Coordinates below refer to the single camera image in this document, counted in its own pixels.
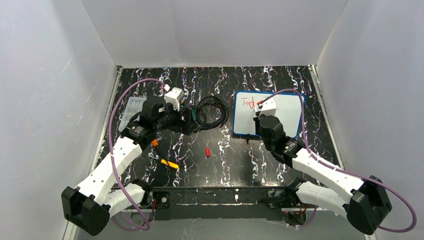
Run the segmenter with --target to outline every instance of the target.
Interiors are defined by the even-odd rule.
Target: cable connector
[[[165,92],[169,92],[169,91],[170,91],[170,89],[171,89],[171,87],[170,87],[168,84],[166,84],[165,86],[163,86],[163,90],[164,90]]]

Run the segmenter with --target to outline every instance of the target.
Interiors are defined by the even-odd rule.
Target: red marker
[[[206,157],[209,158],[211,156],[211,152],[209,151],[209,148],[206,147]]]

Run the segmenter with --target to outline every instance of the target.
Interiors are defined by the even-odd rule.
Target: black and white marble pattern
[[[133,179],[143,179],[154,187],[259,187],[285,186],[296,177],[306,177],[277,162],[260,140],[232,137],[233,105],[237,91],[275,92],[294,88],[306,96],[305,125],[308,142],[316,153],[338,164],[336,152],[326,125],[317,92],[307,66],[255,66],[255,67],[165,67],[124,69],[119,79],[115,104],[119,109],[114,116],[113,139],[116,141],[119,120],[128,97],[163,96],[157,83],[147,83],[134,88],[124,101],[116,103],[121,94],[134,82],[144,78],[157,78],[172,87],[184,90],[185,100],[197,104],[213,93],[229,109],[228,122],[221,128],[182,135],[169,130],[158,133],[163,151],[178,170],[168,169],[157,162],[158,156],[148,147],[122,174],[128,184]],[[211,117],[216,110],[210,109]],[[99,153],[99,162],[109,152],[107,133]],[[206,158],[205,148],[211,156]]]

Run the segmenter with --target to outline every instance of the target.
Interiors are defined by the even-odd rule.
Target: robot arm
[[[182,98],[183,90],[173,88],[164,98],[152,96],[143,103],[142,111],[131,118],[113,146],[119,176],[151,144],[158,131],[169,129],[189,135],[198,127],[191,109],[181,106]],[[100,233],[109,218],[132,205],[122,190],[111,192],[115,182],[109,153],[86,179],[62,192],[65,219],[92,236]],[[125,190],[141,205],[152,200],[152,188],[143,181],[135,180]]]
[[[327,187],[321,187],[304,181],[295,180],[285,192],[268,195],[282,202],[312,204],[333,211],[346,218],[357,230],[372,235],[392,210],[386,190],[374,183],[335,171],[338,166],[316,156],[331,166],[324,166],[305,149],[303,142],[286,136],[280,120],[274,116],[276,104],[268,99],[256,108],[256,134],[261,136],[265,148],[280,163],[304,172]]]

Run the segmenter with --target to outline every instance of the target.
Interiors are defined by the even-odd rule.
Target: orange tool
[[[161,164],[165,164],[168,167],[173,168],[173,169],[180,168],[177,164],[175,164],[171,161],[165,160],[165,158],[163,157],[162,152],[161,152],[161,147],[159,147],[159,142],[156,139],[151,141],[151,145],[153,146],[154,152],[159,156]]]

